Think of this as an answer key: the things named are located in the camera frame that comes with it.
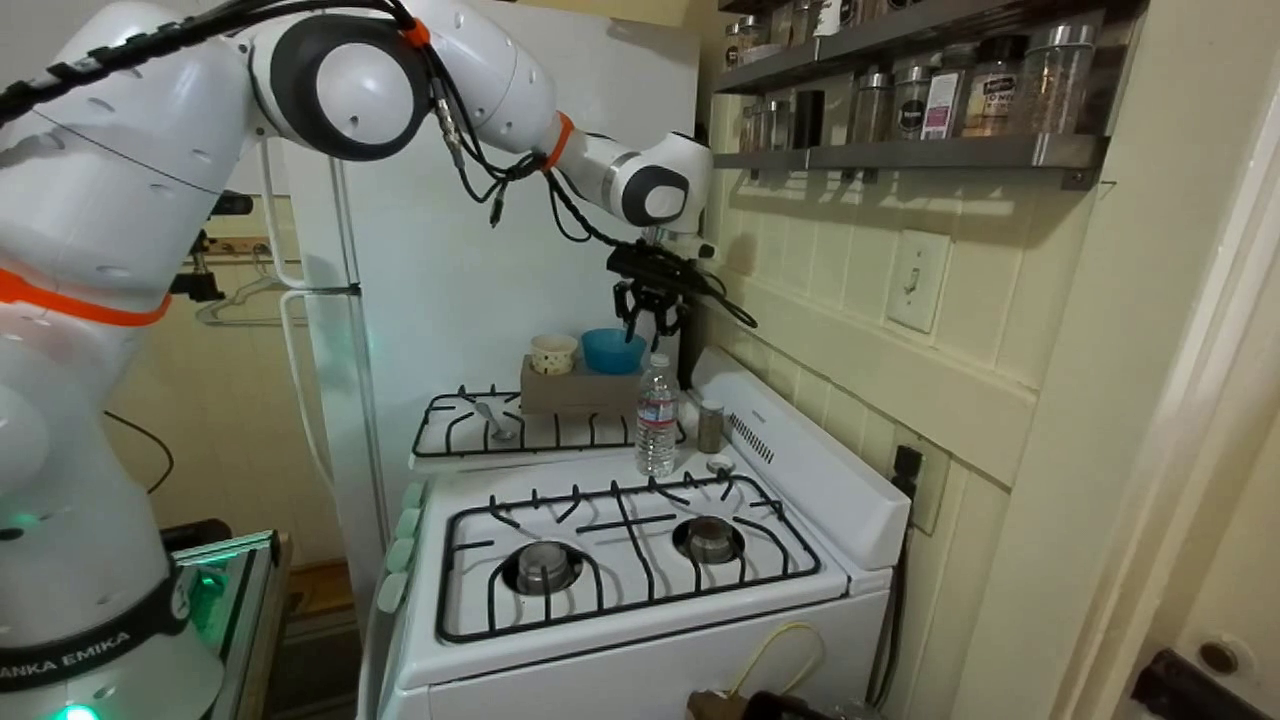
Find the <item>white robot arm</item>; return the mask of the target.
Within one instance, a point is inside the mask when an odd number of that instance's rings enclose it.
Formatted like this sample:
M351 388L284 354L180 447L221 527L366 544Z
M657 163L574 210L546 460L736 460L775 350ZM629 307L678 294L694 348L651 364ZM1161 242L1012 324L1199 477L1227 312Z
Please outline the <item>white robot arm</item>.
M642 230L698 221L710 146L582 128L546 65L470 0L110 0L0 87L0 720L206 720L224 660L198 585L103 430L248 137L390 158L437 118L496 205L541 174Z

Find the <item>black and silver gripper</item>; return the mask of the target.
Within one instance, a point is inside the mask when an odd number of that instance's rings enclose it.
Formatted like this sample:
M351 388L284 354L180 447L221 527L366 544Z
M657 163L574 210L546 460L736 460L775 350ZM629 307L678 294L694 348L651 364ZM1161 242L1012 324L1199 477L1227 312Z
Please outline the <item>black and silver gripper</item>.
M694 300L711 294L722 288L698 258L678 257L657 239L616 242L609 250L609 273L616 273L612 300L625 320L625 341L643 336L642 315L657 315L657 348L683 344L680 336L694 329Z

